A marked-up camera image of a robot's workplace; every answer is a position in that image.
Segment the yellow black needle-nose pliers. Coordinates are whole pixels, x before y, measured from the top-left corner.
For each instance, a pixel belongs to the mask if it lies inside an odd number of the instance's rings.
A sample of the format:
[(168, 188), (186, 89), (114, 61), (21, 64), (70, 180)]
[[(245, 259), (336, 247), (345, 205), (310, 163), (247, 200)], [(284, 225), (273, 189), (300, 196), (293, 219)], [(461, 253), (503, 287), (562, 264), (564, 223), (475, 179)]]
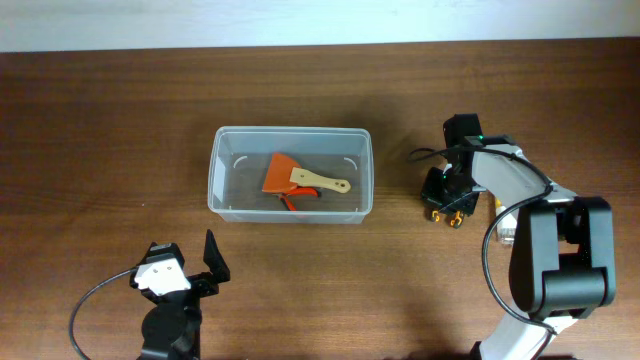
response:
[(434, 223), (447, 220), (451, 228), (459, 229), (464, 222), (465, 214), (461, 211), (457, 211), (452, 215), (446, 215), (444, 213), (438, 212), (437, 210), (430, 210), (428, 212), (427, 218), (429, 221)]

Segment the orange scraper wooden handle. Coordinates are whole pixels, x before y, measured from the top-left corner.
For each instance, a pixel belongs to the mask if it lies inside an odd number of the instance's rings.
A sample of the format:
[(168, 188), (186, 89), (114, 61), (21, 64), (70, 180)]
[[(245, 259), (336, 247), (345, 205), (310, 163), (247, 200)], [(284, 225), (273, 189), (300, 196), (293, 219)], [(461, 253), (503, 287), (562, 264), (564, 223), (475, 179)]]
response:
[(324, 177), (304, 169), (293, 158), (274, 153), (267, 169), (262, 191), (266, 193), (289, 193), (298, 187), (317, 187), (345, 194), (351, 184), (345, 179)]

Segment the red black cutting pliers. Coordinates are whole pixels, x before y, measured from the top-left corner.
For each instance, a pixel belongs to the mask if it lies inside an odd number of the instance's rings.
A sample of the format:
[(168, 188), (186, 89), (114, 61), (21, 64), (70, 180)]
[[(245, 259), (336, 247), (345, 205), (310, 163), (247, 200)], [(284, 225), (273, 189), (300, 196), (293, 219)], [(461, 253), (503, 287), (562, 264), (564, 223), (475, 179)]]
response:
[(315, 198), (320, 198), (321, 193), (312, 187), (297, 187), (290, 192), (279, 193), (277, 195), (278, 199), (283, 203), (288, 211), (296, 211), (296, 207), (290, 200), (290, 197), (294, 196), (312, 196)]

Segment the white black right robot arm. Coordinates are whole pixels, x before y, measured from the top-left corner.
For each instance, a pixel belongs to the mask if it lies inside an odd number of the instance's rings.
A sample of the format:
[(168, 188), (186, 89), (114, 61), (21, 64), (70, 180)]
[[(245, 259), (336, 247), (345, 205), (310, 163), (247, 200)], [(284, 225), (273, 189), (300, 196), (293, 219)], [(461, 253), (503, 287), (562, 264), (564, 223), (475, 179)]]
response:
[[(483, 276), (505, 315), (492, 334), (474, 344), (472, 359), (538, 359), (552, 341), (616, 294), (613, 214), (601, 197), (581, 197), (560, 186), (524, 155), (508, 135), (486, 136), (475, 114), (443, 124), (444, 168), (429, 170), (420, 195), (432, 222), (459, 228), (481, 193), (502, 211), (482, 240)], [(514, 217), (506, 302), (489, 265), (489, 243)]]

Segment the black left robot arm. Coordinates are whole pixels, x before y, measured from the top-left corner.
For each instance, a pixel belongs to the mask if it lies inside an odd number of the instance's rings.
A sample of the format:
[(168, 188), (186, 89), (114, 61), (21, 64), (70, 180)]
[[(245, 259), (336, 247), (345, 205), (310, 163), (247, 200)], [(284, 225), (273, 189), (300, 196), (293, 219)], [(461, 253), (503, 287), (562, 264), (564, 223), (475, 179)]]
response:
[(206, 232), (206, 272), (187, 276), (184, 257), (175, 243), (153, 242), (130, 276), (130, 286), (154, 304), (143, 319), (141, 359), (199, 359), (200, 300), (219, 293), (230, 270), (212, 231)]

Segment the clear plastic container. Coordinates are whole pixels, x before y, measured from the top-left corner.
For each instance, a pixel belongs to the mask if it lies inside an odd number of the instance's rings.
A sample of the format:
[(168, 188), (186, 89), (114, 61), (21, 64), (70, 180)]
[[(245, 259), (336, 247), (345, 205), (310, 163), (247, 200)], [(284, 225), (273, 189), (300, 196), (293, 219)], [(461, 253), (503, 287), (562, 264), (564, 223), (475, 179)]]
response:
[[(289, 195), (262, 190), (272, 155), (281, 153), (315, 174), (345, 179), (340, 194)], [(361, 128), (224, 126), (214, 138), (208, 207), (227, 222), (359, 224), (373, 208), (374, 161), (370, 133)]]

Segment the clear box coloured wall plugs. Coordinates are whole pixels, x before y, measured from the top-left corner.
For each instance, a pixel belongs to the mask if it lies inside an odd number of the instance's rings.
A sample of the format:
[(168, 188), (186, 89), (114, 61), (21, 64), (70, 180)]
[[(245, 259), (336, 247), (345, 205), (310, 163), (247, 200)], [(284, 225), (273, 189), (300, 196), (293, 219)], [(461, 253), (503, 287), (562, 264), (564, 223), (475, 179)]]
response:
[[(494, 199), (494, 204), (496, 216), (506, 210), (506, 207), (498, 198)], [(506, 215), (496, 226), (496, 240), (501, 244), (512, 246), (515, 240), (516, 227), (516, 218), (512, 214)]]

